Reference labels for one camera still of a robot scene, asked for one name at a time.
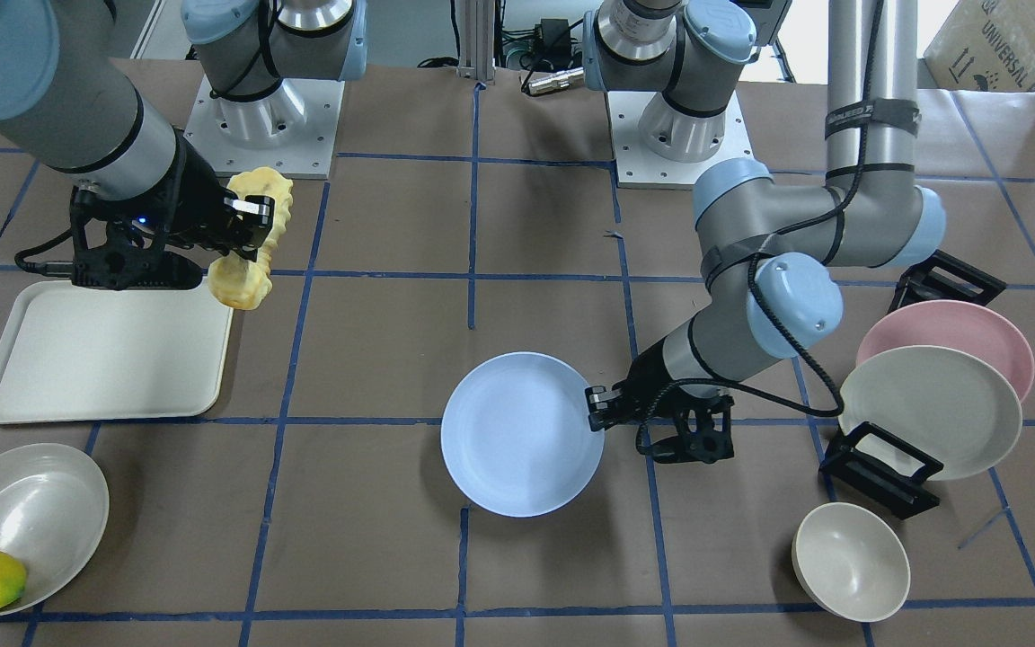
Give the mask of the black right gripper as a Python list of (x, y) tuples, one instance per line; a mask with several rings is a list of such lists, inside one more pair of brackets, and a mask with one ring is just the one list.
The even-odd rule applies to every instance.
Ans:
[(230, 251), (256, 261), (277, 204), (267, 195), (237, 198), (221, 187), (210, 164), (184, 135), (161, 181), (127, 200), (103, 200), (73, 189), (69, 206), (73, 260), (70, 280), (92, 289), (193, 289), (202, 280), (194, 261), (168, 246)]

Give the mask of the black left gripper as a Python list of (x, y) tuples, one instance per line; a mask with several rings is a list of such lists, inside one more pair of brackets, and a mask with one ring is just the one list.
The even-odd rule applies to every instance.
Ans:
[[(635, 435), (638, 454), (659, 464), (702, 462), (713, 464), (735, 455), (731, 437), (729, 394), (694, 398), (682, 386), (670, 386), (664, 348), (649, 347), (630, 365), (620, 385), (587, 386), (584, 389), (591, 431), (612, 429), (639, 421)], [(644, 441), (645, 422), (653, 417), (672, 419), (677, 434), (666, 439)]]

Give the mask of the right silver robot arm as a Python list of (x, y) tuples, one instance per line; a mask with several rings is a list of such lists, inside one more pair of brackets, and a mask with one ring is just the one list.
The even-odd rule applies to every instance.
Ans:
[[(309, 130), (295, 81), (365, 73), (362, 1), (185, 1), (181, 19), (209, 82), (215, 127), (266, 148)], [(212, 164), (107, 57), (115, 1), (0, 1), (0, 135), (73, 181), (69, 228), (17, 253), (26, 273), (91, 289), (196, 288), (181, 255), (216, 253), (212, 290), (250, 310), (290, 217), (275, 164), (256, 187), (223, 187)]]

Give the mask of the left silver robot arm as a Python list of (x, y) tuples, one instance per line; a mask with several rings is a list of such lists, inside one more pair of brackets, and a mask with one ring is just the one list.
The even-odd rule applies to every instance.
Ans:
[[(818, 187), (781, 187), (760, 161), (712, 164), (694, 181), (694, 234), (710, 303), (641, 352), (614, 386), (587, 389), (588, 425), (644, 429), (661, 415), (677, 434), (638, 446), (659, 463), (734, 454), (732, 393), (759, 394), (756, 374), (808, 353), (841, 320), (833, 267), (905, 266), (931, 257), (943, 206), (915, 179), (921, 114), (912, 1), (829, 5), (827, 170)], [(730, 1), (605, 1), (588, 13), (591, 89), (653, 91), (667, 119), (718, 126), (756, 26)]]

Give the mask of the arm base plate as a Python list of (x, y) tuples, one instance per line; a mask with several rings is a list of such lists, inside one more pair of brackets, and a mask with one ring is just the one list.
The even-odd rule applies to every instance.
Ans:
[(607, 92), (607, 108), (621, 188), (689, 190), (712, 165), (753, 156), (736, 94), (706, 119), (673, 111), (658, 92)]
[(270, 97), (230, 102), (202, 78), (184, 135), (221, 177), (267, 165), (288, 179), (328, 180), (345, 87), (284, 79)]

